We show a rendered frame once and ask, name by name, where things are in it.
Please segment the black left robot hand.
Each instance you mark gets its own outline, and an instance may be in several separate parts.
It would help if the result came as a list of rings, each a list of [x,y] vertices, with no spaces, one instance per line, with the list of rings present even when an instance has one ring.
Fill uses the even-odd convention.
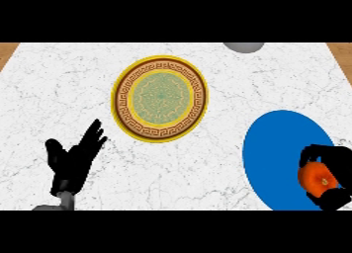
[[[46,141],[49,166],[55,172],[52,195],[62,192],[76,195],[83,188],[89,175],[92,162],[101,151],[108,137],[104,136],[101,120],[95,120],[80,143],[65,150],[59,141],[50,138]]]

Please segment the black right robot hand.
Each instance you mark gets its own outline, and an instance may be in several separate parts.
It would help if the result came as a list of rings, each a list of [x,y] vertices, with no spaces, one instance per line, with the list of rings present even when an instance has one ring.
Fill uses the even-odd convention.
[[[327,190],[319,198],[309,192],[306,195],[324,211],[337,211],[352,201],[352,149],[312,144],[302,150],[299,169],[308,162],[325,164],[339,181],[339,187]]]

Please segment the orange squash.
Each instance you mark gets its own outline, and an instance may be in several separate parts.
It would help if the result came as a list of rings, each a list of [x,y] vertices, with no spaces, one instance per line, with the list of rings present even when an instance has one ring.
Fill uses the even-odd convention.
[[[327,190],[339,187],[339,181],[321,162],[308,162],[297,171],[297,180],[303,189],[319,198]]]

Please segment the blue plate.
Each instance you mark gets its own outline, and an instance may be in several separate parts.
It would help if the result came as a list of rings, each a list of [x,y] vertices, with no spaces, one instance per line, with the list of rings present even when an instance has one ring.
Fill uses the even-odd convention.
[[[300,153],[312,144],[336,146],[316,122],[297,112],[272,111],[250,126],[244,167],[253,189],[274,210],[321,210],[297,180]]]

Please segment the yellow patterned plate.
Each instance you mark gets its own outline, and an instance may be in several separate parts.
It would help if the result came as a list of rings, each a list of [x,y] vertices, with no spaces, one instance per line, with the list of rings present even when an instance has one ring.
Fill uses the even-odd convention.
[[[111,113],[136,139],[164,143],[197,127],[209,104],[209,88],[197,67],[173,55],[152,55],[121,72],[111,91]]]

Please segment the grey round object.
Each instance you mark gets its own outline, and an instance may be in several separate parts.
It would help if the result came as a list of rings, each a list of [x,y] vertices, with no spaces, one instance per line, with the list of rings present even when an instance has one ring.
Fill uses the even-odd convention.
[[[259,51],[263,47],[262,42],[226,42],[226,47],[240,53],[253,53]]]

